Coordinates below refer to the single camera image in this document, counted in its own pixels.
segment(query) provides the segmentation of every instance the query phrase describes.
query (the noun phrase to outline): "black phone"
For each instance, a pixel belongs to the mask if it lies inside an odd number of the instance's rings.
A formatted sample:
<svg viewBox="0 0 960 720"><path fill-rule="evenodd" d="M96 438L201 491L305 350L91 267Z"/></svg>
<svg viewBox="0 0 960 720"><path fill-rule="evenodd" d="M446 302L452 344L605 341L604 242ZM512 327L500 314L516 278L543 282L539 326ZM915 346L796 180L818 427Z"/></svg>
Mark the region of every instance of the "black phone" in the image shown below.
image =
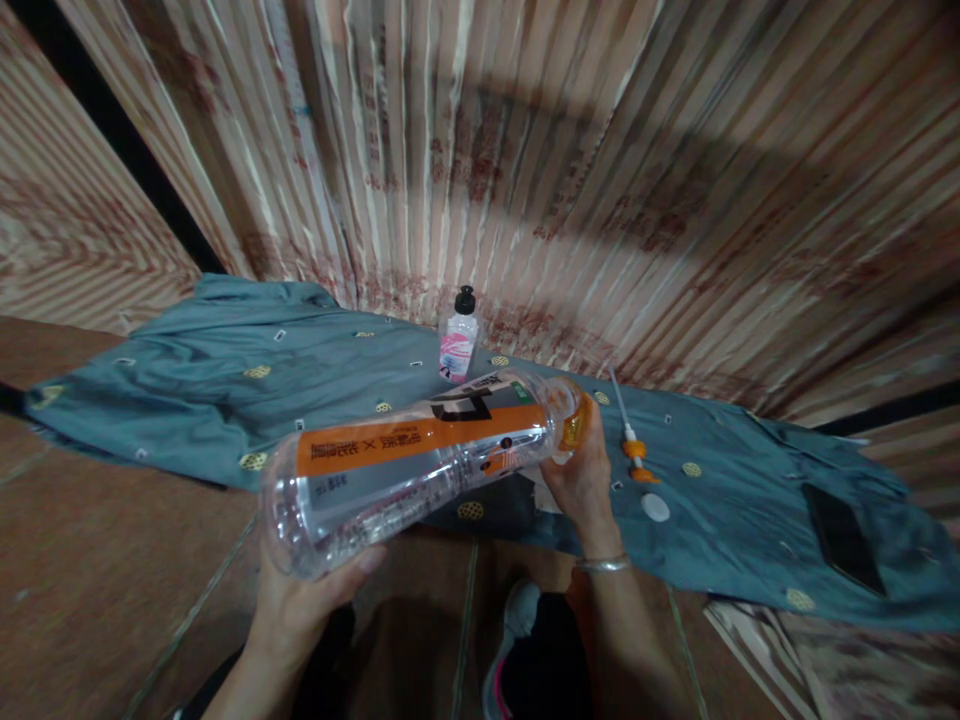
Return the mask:
<svg viewBox="0 0 960 720"><path fill-rule="evenodd" d="M882 598L887 597L873 550L860 529L853 508L810 483L804 483L800 489L807 499L810 520L817 531L820 552L827 565L860 587Z"/></svg>

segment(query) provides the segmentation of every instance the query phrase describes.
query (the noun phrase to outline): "brown floor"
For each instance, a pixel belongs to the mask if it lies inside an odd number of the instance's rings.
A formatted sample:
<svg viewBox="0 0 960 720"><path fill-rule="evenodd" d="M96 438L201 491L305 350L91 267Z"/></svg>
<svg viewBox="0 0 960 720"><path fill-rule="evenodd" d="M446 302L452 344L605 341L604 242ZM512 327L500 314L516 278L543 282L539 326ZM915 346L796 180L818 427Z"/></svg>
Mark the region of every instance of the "brown floor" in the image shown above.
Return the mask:
<svg viewBox="0 0 960 720"><path fill-rule="evenodd" d="M29 387L120 338L0 318L0 380ZM47 446L0 417L0 717L165 718L246 635L256 499ZM482 718L512 582L563 591L573 558L414 528L356 601L351 717ZM778 717L701 613L644 579L703 718Z"/></svg>

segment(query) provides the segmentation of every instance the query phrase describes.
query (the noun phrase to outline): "blue fabric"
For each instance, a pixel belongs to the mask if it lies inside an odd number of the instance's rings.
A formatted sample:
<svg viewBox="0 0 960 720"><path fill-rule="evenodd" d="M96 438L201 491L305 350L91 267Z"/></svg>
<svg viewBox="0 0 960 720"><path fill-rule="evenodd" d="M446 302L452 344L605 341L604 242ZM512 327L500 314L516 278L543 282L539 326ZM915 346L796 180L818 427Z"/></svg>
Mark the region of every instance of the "blue fabric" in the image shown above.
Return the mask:
<svg viewBox="0 0 960 720"><path fill-rule="evenodd" d="M194 298L85 367L38 385L28 405L74 449L256 491L257 472L241 458L270 452L298 419L307 428L333 425L369 416L381 402L400 408L449 389L437 376L438 352L432 330L344 310L318 285L208 275ZM491 353L479 352L475 374L494 370ZM269 373L244 374L260 367ZM615 397L609 382L573 377ZM960 565L945 530L854 445L724 403L635 388L623 394L647 466L662 480L630 480L619 414L602 408L614 478L624 482L613 492L614 512L641 568L680 588L786 610L797 609L787 598L799 591L815 603L812 613L836 620L960 630ZM684 474L689 462L700 477ZM800 492L805 482L853 506L889 599L824 564ZM670 507L665 523L641 508L651 489ZM566 518L537 514L531 496L530 481L512 476L463 498L483 503L482 520L460 520L455 502L430 522L578 552Z"/></svg>

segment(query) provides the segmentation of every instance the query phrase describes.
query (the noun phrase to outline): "white bottle cap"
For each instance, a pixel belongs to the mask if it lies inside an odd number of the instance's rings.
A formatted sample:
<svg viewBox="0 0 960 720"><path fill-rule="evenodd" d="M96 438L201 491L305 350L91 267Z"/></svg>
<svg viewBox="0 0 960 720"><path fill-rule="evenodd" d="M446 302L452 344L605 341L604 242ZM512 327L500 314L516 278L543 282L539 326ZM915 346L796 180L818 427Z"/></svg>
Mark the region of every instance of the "white bottle cap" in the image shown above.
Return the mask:
<svg viewBox="0 0 960 720"><path fill-rule="evenodd" d="M647 517L654 522L664 522L670 519L670 508L667 507L667 503L659 495L647 493L640 498L640 505Z"/></svg>

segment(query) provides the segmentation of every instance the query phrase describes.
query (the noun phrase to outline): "plastic bottle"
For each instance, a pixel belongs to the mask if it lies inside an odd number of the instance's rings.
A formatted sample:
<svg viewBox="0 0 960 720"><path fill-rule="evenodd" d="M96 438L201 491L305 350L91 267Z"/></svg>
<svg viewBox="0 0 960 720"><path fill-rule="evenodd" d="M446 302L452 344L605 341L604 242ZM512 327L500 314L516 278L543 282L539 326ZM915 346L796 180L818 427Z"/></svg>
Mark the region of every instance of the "plastic bottle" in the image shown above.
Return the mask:
<svg viewBox="0 0 960 720"><path fill-rule="evenodd" d="M403 410L284 438L260 477L270 554L313 580L460 493L576 448L576 383L500 370Z"/></svg>
<svg viewBox="0 0 960 720"><path fill-rule="evenodd" d="M456 385L467 381L480 342L480 320L473 314L475 308L473 288L464 285L453 304L453 315L440 318L440 377Z"/></svg>

